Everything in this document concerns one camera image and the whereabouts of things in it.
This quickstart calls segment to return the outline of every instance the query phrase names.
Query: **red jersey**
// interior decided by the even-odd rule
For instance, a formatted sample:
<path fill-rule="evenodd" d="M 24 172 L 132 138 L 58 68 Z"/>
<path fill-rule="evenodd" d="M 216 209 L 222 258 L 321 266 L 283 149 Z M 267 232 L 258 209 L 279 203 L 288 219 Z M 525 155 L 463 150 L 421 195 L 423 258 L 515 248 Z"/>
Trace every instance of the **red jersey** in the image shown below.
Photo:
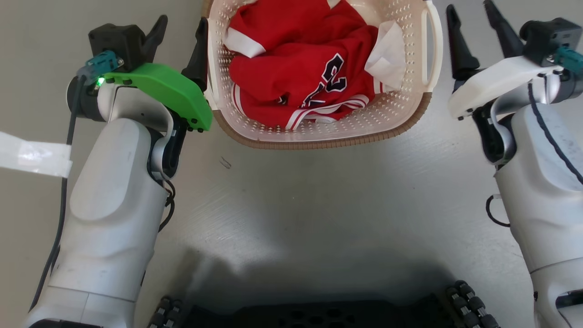
<path fill-rule="evenodd" d="M 382 82 L 364 70 L 378 29 L 341 0 L 259 0 L 241 7 L 224 43 L 233 58 L 233 103 L 270 127 L 330 123 L 364 108 Z"/>

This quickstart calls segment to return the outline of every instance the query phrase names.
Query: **jersey number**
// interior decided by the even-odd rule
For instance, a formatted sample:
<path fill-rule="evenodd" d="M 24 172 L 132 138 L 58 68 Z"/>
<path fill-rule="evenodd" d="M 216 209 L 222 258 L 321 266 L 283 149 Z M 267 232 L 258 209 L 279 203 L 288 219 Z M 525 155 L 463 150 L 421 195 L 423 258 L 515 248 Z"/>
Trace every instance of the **jersey number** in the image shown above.
<path fill-rule="evenodd" d="M 322 74 L 322 78 L 326 81 L 326 84 L 320 82 L 316 90 L 306 97 L 302 107 L 314 107 L 325 103 L 323 100 L 312 100 L 313 97 L 324 89 L 326 89 L 326 92 L 342 92 L 346 89 L 346 78 L 336 78 L 336 75 L 342 69 L 342 65 L 344 65 L 344 59 L 340 54 L 336 54 L 326 63 L 326 70 Z"/>

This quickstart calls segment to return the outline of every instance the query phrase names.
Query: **basket handle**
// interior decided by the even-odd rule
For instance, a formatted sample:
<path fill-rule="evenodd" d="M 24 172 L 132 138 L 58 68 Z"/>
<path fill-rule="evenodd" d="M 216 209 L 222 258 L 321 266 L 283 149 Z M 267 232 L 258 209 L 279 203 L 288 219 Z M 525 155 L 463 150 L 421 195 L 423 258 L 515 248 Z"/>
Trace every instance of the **basket handle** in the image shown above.
<path fill-rule="evenodd" d="M 437 84 L 443 62 L 443 32 L 441 30 L 441 21 L 437 8 L 431 0 L 423 1 L 426 8 L 423 9 L 421 17 L 421 30 L 423 47 L 423 85 L 426 92 L 432 92 Z M 427 17 L 431 22 L 431 31 L 433 32 L 433 63 L 431 65 L 431 74 L 427 77 Z"/>

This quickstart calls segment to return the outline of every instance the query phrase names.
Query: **white tape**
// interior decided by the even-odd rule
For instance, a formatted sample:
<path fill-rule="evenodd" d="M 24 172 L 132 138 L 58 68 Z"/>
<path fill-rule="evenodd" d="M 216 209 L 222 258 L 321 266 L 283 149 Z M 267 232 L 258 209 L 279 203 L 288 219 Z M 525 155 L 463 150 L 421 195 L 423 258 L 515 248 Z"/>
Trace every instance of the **white tape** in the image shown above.
<path fill-rule="evenodd" d="M 0 168 L 69 177 L 71 146 L 31 142 L 0 132 Z"/>

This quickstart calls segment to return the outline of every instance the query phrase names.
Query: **green plastic part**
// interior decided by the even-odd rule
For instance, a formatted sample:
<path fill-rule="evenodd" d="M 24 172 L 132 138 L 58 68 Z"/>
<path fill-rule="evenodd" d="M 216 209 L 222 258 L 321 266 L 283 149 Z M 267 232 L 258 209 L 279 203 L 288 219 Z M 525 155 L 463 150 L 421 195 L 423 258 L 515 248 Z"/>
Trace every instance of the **green plastic part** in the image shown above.
<path fill-rule="evenodd" d="M 201 89 L 166 65 L 145 63 L 129 73 L 111 72 L 104 77 L 115 79 L 115 84 L 135 86 L 185 118 L 195 130 L 210 129 L 213 114 Z"/>

